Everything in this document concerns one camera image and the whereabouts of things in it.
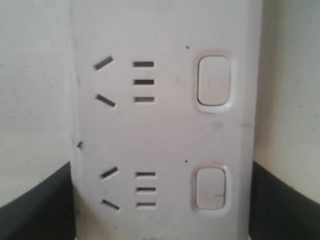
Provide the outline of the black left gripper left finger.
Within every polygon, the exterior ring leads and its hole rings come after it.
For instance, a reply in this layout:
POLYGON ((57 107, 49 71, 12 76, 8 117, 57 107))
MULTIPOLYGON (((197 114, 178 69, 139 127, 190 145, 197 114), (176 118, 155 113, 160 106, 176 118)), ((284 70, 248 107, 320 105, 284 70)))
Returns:
POLYGON ((2 240, 76 238, 70 163, 0 208, 2 240))

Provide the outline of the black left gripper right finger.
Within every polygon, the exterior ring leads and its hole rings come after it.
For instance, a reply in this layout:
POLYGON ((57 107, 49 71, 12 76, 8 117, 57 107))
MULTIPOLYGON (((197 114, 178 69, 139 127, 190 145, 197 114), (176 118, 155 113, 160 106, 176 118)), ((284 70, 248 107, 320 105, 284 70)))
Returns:
POLYGON ((318 240, 320 205, 254 162, 248 232, 252 240, 318 240))

